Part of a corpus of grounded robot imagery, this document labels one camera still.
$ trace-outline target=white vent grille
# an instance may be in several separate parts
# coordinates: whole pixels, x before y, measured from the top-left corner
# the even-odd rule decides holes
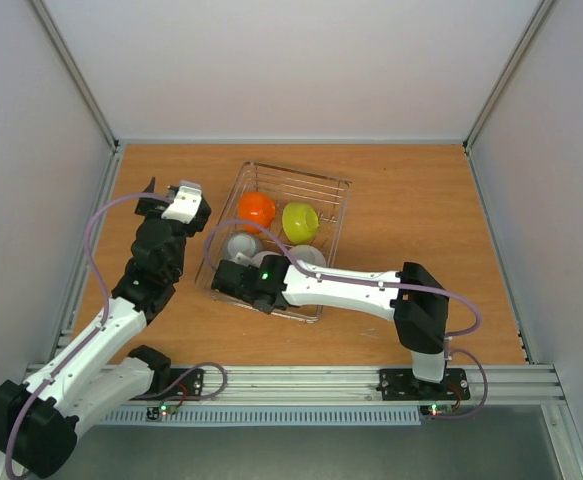
[[[187,406],[174,415],[147,418],[146,407],[121,407],[100,425],[179,427],[419,425],[417,407],[206,407]]]

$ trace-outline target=orange ball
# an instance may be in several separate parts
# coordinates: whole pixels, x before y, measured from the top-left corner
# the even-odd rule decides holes
[[[268,229],[275,218],[275,203],[262,192],[247,192],[238,202],[238,218],[251,220]],[[244,229],[249,233],[260,233],[251,225],[244,225]]]

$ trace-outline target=white wall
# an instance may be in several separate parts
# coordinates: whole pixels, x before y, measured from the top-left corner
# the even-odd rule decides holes
[[[106,157],[27,3],[0,2],[0,383],[49,347]]]
[[[48,0],[120,138],[459,143],[537,0]]]
[[[474,153],[523,324],[583,437],[583,1],[558,2]]]

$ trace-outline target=metal edge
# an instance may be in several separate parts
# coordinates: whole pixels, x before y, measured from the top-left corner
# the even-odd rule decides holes
[[[513,76],[517,72],[518,68],[522,64],[522,61],[526,57],[526,54],[531,49],[534,40],[537,38],[538,33],[544,26],[549,14],[552,12],[553,7],[557,4],[557,0],[540,0],[536,6],[533,15],[529,19],[529,22],[525,26],[518,43],[513,48],[511,55],[505,63],[504,69],[500,73],[500,76],[495,82],[493,89],[489,93],[484,106],[480,110],[478,117],[476,118],[469,134],[467,135],[464,145],[471,147],[475,144],[477,138],[479,137],[484,124],[491,116],[491,113],[495,109],[498,101],[502,97],[502,94],[506,90],[507,86],[511,82]]]
[[[462,145],[462,138],[263,138],[263,137],[128,137],[120,139],[120,143],[138,145]]]
[[[583,480],[583,446],[567,405],[543,405],[542,415],[564,479]]]
[[[526,358],[529,363],[534,363],[537,361],[536,354],[539,352],[535,343],[530,339],[528,333],[526,332],[523,322],[520,317],[520,311],[518,309],[515,295],[513,293],[513,287],[511,285],[511,281],[509,280],[509,276],[507,274],[507,269],[504,263],[504,257],[502,255],[502,250],[498,243],[497,235],[495,233],[495,229],[493,227],[493,223],[491,222],[491,217],[489,216],[489,205],[486,201],[486,197],[484,192],[482,191],[482,187],[480,185],[480,175],[475,166],[475,162],[473,160],[473,152],[471,148],[465,149],[465,154],[467,157],[467,162],[469,164],[469,169],[471,170],[471,177],[473,178],[473,184],[475,186],[476,192],[478,194],[478,200],[480,201],[480,206],[482,207],[482,213],[484,215],[484,220],[487,224],[487,230],[489,231],[489,236],[491,237],[491,245],[493,245],[493,250],[495,251],[495,256],[498,260],[498,266],[500,267],[500,274],[502,275],[502,281],[504,282],[504,287],[507,291],[507,297],[509,299],[509,305],[511,307],[511,311],[513,312],[513,318],[515,320],[518,332],[520,334],[521,346],[526,353]]]
[[[62,38],[62,34],[58,29],[57,25],[53,21],[53,17],[47,8],[45,0],[27,0],[27,3],[33,10],[34,15],[37,17],[38,21],[40,22],[40,26],[44,30],[49,42],[53,46],[53,49],[58,54],[60,61],[66,68],[69,76],[73,80],[76,88],[80,92],[82,99],[86,103],[87,107],[91,111],[93,118],[95,119],[96,123],[100,127],[102,131],[102,135],[106,139],[107,143],[112,149],[116,148],[116,138],[107,122],[102,110],[100,109],[98,102],[96,101],[93,93],[89,89],[89,86],[80,73],[80,69],[76,64],[71,52],[69,51],[66,42]]]
[[[39,366],[32,365],[30,371]],[[484,388],[477,366],[465,369],[472,398],[465,405],[476,405]],[[102,369],[107,372],[112,366]],[[378,366],[227,366],[229,385],[222,395],[199,402],[208,406],[387,406],[420,405],[426,401],[384,402],[377,390]],[[205,388],[215,391],[222,383],[218,370],[204,367]],[[485,366],[489,381],[487,406],[566,405],[564,392],[553,365]],[[127,405],[155,405],[156,401],[133,401]]]
[[[96,197],[89,211],[89,218],[110,198],[113,192],[113,187],[115,185],[115,180],[118,176],[120,170],[120,165],[122,163],[122,156],[124,155],[124,148],[118,148],[115,152],[111,153],[107,161],[107,166],[102,174],[100,183],[98,185],[98,190]],[[96,226],[92,238],[92,247],[97,245],[98,238],[100,236],[100,231],[102,229],[102,224],[104,219],[102,219]],[[65,289],[64,295],[62,297],[62,303],[59,313],[59,322],[56,335],[54,337],[53,343],[49,349],[48,354],[45,358],[50,361],[56,354],[58,344],[63,336],[66,336],[66,332],[69,331],[78,313],[80,303],[82,301],[82,295],[86,287],[86,280],[88,278],[89,270],[86,264],[86,258],[84,256],[82,243],[78,247],[78,251],[75,254],[75,261],[71,269],[71,274],[69,276],[69,282]]]

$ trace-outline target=metal frame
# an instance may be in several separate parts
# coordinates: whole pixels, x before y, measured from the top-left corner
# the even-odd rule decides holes
[[[472,147],[475,144],[484,124],[491,116],[491,112],[495,109],[498,100],[502,97],[502,94],[506,90],[509,82],[513,78],[513,75],[518,70],[527,52],[533,45],[533,41],[540,32],[542,26],[545,24],[549,14],[553,11],[553,7],[558,3],[558,0],[540,0],[529,23],[522,32],[520,40],[518,40],[517,45],[513,49],[513,52],[507,59],[507,62],[500,74],[498,80],[496,80],[489,97],[485,102],[482,110],[478,114],[475,123],[469,131],[469,135],[464,142],[465,147]]]
[[[42,27],[42,30],[44,30],[44,33],[47,35],[49,42],[51,43],[51,46],[58,54],[60,61],[67,69],[67,72],[69,73],[69,76],[75,83],[78,92],[80,92],[80,95],[82,95],[82,98],[84,99],[85,103],[87,104],[87,107],[91,111],[93,118],[100,127],[102,135],[104,135],[104,138],[106,139],[109,146],[112,149],[115,149],[117,147],[117,140],[113,134],[113,131],[111,130],[111,127],[109,126],[106,118],[104,118],[102,110],[100,110],[98,102],[95,100],[95,97],[91,93],[91,90],[89,89],[86,80],[80,73],[80,69],[78,68],[78,65],[75,63],[75,60],[71,55],[71,52],[69,52],[67,44],[62,38],[60,30],[58,30],[58,27],[53,21],[53,18],[49,13],[45,1],[44,0],[27,0],[27,1],[31,9],[33,10],[33,13],[40,21],[40,26]]]
[[[38,18],[42,29],[47,35],[51,45],[61,59],[63,65],[67,69],[70,77],[74,81],[76,88],[80,92],[87,107],[90,109],[93,117],[100,127],[103,136],[112,149],[112,155],[109,158],[105,174],[99,186],[98,194],[94,201],[92,211],[95,212],[101,205],[103,205],[111,196],[117,173],[119,171],[122,158],[124,155],[124,148],[127,143],[187,143],[187,144],[201,144],[201,143],[215,143],[215,144],[245,144],[245,143],[259,143],[259,144],[459,144],[462,143],[460,139],[438,139],[438,140],[421,140],[421,141],[407,141],[402,139],[380,138],[380,139],[352,139],[352,138],[334,138],[334,139],[272,139],[272,138],[253,138],[253,139],[221,139],[221,138],[206,138],[206,139],[188,139],[172,141],[169,139],[132,139],[122,142],[115,138],[106,118],[104,117],[100,107],[93,94],[91,93],[84,77],[82,76],[75,60],[73,59],[67,45],[62,38],[55,22],[53,21],[44,0],[27,0],[32,8],[35,16]],[[483,207],[485,220],[487,222],[491,239],[500,263],[500,268],[504,278],[504,283],[509,294],[512,309],[514,311],[516,322],[520,329],[522,347],[526,349],[529,361],[533,362],[534,352],[537,350],[530,343],[531,340],[526,335],[523,325],[519,321],[518,311],[511,293],[511,285],[503,269],[501,252],[498,248],[495,236],[493,235],[493,227],[488,215],[488,210],[485,206],[485,199],[481,191],[479,178],[473,166],[471,158],[471,147],[474,145],[476,139],[481,133],[485,123],[487,122],[491,112],[496,107],[498,100],[506,91],[508,84],[513,78],[517,68],[523,61],[526,53],[533,44],[542,26],[546,22],[549,14],[557,0],[540,0],[536,10],[527,24],[518,44],[510,55],[507,63],[494,85],[485,105],[471,128],[466,140],[464,141],[465,150],[469,160],[469,165],[473,174],[476,190],[479,195],[480,202]],[[96,234],[93,238],[93,246],[97,245],[100,231],[102,228],[102,221],[98,225]],[[60,328],[56,336],[57,341],[52,347],[51,354],[57,353],[64,348],[72,337],[72,328],[76,318],[79,305],[82,301],[84,289],[86,287],[86,280],[88,277],[88,268],[84,259],[84,255],[80,251],[76,255],[76,260],[73,266],[71,282],[69,283],[62,302],[62,310],[60,315]],[[224,412],[226,415],[237,415],[235,418],[242,418],[244,411],[241,408],[247,409],[269,409],[272,415],[278,413],[289,413],[293,409],[304,408],[306,413],[309,409],[328,408],[330,414],[338,414],[344,411],[351,412],[380,412],[385,413],[387,403],[382,402],[380,394],[375,390],[377,386],[378,374],[377,370],[384,367],[229,367],[229,374],[231,383],[225,393],[218,397],[214,402],[206,402],[204,404],[192,404],[191,408],[197,408],[197,413],[202,414],[203,410],[211,411],[213,414]],[[482,394],[481,376],[479,371],[474,366],[465,367],[467,369],[468,379],[471,385],[472,400],[465,402],[468,404],[475,404],[477,399]],[[35,370],[36,366],[29,367],[29,371]],[[560,466],[560,470],[564,478],[568,479],[583,479],[583,448],[577,434],[573,418],[569,411],[564,398],[564,393],[560,386],[559,379],[556,372],[551,365],[523,365],[523,366],[485,366],[487,377],[490,386],[490,395],[487,405],[540,405],[545,417],[547,431],[552,442],[552,446]],[[217,372],[208,370],[206,373],[206,386],[208,389],[217,387],[220,382],[220,376]],[[392,407],[394,410],[386,413],[387,415],[398,415],[398,410],[405,415],[404,417],[392,417],[395,423],[389,424],[409,424],[409,415],[413,414],[417,408],[415,402],[411,404],[402,404],[400,406]],[[105,418],[105,424],[136,424],[142,422],[147,424],[142,419],[138,420],[138,412],[144,411],[146,404],[138,405],[134,403],[120,407],[116,412]],[[221,425],[216,418],[224,417],[204,417],[207,420],[201,421],[200,426],[217,426]],[[371,415],[366,420],[354,420],[350,424],[374,424],[374,421],[382,421],[387,424],[387,418],[381,417],[378,420],[377,416]],[[325,424],[323,420],[316,420],[317,423]],[[338,421],[337,424],[347,424],[346,421]],[[232,422],[233,425],[253,424],[252,419],[247,421]],[[191,425],[191,418],[182,416],[182,418],[175,419],[171,422],[154,423],[154,425],[161,426],[178,426]]]

